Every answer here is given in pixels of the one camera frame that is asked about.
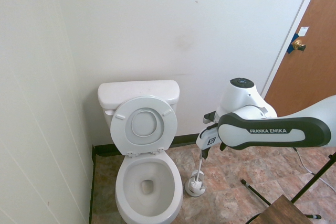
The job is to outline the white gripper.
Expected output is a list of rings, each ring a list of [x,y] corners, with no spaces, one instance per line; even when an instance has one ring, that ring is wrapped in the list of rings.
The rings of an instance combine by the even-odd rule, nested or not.
[[[213,145],[221,143],[221,139],[218,136],[218,125],[211,125],[203,129],[203,131],[198,135],[196,140],[196,145],[203,150],[203,159],[207,160],[209,150]],[[219,149],[223,151],[226,148],[224,143],[221,143]]]

